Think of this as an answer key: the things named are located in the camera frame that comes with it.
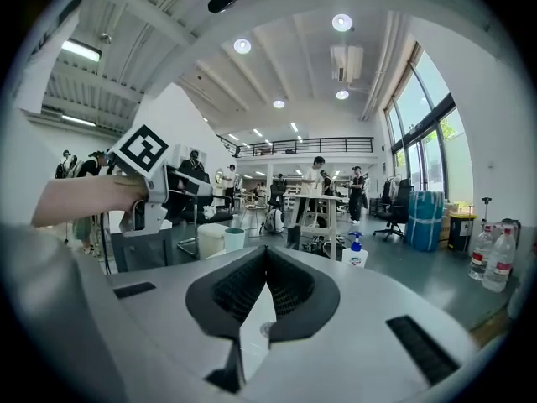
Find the blue barrel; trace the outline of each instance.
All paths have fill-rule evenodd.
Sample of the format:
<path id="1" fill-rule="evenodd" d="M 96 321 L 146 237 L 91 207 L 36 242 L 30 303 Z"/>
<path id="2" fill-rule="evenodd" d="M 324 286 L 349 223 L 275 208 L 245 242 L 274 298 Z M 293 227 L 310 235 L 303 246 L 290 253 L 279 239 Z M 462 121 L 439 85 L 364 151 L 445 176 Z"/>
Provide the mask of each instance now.
<path id="1" fill-rule="evenodd" d="M 443 212 L 443 192 L 412 191 L 409 222 L 406 224 L 406 243 L 418 251 L 436 251 L 440 241 Z"/>

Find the cup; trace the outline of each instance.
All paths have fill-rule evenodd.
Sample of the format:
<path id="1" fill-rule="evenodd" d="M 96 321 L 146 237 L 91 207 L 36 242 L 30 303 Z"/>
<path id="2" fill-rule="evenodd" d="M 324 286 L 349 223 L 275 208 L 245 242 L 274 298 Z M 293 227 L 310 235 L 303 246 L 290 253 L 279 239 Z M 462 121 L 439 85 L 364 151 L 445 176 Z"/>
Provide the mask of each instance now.
<path id="1" fill-rule="evenodd" d="M 226 253 L 244 248 L 246 232 L 242 228 L 226 228 L 224 232 L 224 247 Z"/>

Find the yellow lid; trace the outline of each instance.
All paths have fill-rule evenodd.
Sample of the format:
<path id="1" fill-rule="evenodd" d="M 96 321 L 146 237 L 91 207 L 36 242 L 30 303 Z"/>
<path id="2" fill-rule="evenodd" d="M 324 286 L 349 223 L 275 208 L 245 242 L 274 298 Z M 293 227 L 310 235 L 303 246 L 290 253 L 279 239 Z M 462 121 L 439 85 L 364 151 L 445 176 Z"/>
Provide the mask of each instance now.
<path id="1" fill-rule="evenodd" d="M 460 219 L 476 219 L 477 215 L 468 215 L 467 213 L 450 213 L 450 217 Z"/>

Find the large window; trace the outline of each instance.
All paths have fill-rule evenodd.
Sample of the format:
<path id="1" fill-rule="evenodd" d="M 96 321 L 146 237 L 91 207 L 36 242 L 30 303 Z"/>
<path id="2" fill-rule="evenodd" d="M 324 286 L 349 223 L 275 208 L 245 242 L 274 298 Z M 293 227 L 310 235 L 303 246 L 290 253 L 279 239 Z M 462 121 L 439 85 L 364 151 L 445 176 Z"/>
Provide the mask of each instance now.
<path id="1" fill-rule="evenodd" d="M 388 107 L 395 174 L 415 190 L 473 203 L 472 162 L 461 116 L 432 59 L 416 44 Z"/>

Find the black metal railing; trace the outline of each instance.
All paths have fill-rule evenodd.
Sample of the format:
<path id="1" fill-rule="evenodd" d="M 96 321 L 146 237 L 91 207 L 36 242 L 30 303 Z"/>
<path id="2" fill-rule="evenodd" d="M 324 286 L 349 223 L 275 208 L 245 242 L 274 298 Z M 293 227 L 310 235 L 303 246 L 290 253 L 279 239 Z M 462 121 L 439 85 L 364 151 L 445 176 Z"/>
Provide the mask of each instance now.
<path id="1" fill-rule="evenodd" d="M 279 140 L 272 144 L 251 144 L 237 146 L 238 158 L 256 157 L 260 155 L 279 154 L 322 154 L 329 152 L 339 153 L 372 153 L 373 138 L 318 138 L 299 140 Z"/>
<path id="2" fill-rule="evenodd" d="M 216 136 L 224 144 L 224 147 L 229 151 L 229 153 L 233 157 L 237 158 L 238 157 L 238 151 L 240 150 L 240 148 L 238 146 L 236 146 L 233 142 L 230 142 L 229 140 L 224 139 L 222 136 L 218 136 L 218 134 Z"/>

